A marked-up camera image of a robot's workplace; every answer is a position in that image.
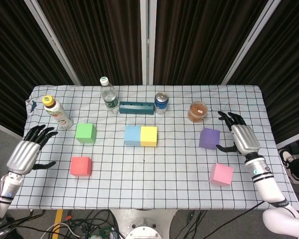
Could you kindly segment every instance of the table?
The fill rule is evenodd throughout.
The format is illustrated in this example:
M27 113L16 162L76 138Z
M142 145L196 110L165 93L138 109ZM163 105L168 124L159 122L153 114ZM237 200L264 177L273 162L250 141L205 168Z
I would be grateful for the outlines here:
M169 95L164 115L124 115L106 110L98 86L37 86L26 101L25 131L38 124L57 128L38 156L39 163L57 164L48 170L31 171L24 178L11 208L30 209L249 209L261 201L244 165L236 153L199 148L204 127L220 130L220 144L233 144L217 111L240 114L260 142L260 155L271 167L279 187L292 206L299 203L281 165L262 93L257 86L117 86L121 101L153 102L155 93ZM74 121L61 130L44 110L41 98L55 96ZM193 101L203 101L209 112L201 123L192 123L187 111ZM78 122L96 124L94 145L74 139ZM155 125L157 147L124 146L126 125ZM91 177L69 174L72 156L89 156ZM234 169L230 187L208 182L216 162ZM267 203L259 208L268 208Z

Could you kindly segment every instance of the purple cube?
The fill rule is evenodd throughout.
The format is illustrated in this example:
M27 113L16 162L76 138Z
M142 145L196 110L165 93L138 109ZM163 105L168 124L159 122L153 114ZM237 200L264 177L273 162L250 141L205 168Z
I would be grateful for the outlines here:
M199 147L216 149L216 145L219 144L219 135L219 130L204 128L200 133Z

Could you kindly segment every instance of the pink cube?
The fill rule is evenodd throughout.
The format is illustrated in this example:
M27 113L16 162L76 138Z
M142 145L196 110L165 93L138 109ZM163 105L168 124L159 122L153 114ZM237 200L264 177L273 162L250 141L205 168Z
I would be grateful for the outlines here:
M70 173L73 176L91 176L92 160L89 157L72 157Z
M220 185L229 186L233 178L233 168L226 165L216 163L213 165L209 182Z

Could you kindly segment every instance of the yellow cube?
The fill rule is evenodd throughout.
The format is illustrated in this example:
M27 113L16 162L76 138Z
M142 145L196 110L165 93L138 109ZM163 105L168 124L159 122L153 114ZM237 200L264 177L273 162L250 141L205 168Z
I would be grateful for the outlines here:
M141 146L156 147L157 144L157 127L141 127Z

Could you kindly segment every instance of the yellow bottle cap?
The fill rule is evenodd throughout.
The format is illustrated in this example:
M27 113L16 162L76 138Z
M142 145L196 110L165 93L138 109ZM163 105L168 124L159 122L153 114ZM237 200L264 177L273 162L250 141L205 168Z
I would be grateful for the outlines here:
M51 106L54 104L54 98L52 96L44 96L42 102L45 106Z

